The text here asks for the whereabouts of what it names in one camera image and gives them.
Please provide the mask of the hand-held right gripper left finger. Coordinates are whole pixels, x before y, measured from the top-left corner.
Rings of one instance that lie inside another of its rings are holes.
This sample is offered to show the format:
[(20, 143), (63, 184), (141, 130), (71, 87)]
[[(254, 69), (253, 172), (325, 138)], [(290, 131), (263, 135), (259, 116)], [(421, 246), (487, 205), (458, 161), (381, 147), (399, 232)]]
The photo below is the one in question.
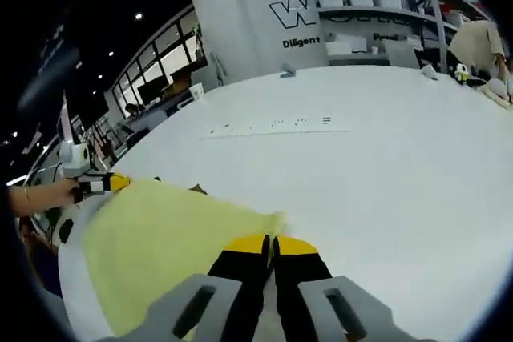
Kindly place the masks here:
[(207, 274), (195, 274), (155, 301), (133, 341), (251, 341), (269, 277), (270, 237), (250, 235), (224, 247)]

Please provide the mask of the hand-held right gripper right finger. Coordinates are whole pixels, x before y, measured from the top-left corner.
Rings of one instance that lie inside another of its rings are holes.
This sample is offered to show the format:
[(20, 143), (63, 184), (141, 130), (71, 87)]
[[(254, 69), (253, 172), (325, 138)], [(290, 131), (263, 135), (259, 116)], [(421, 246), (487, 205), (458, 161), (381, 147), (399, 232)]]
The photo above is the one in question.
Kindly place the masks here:
[(404, 341), (391, 309), (345, 276), (332, 276), (311, 244), (273, 243), (277, 311), (287, 341)]

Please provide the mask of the person's left hand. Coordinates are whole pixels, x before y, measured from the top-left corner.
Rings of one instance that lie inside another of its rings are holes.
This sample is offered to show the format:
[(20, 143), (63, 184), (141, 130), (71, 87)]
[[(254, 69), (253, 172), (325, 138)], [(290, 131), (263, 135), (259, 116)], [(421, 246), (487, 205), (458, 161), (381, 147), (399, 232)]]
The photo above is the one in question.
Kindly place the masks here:
[(65, 198), (67, 204), (76, 204), (83, 201), (83, 190), (80, 183), (74, 179), (66, 180)]

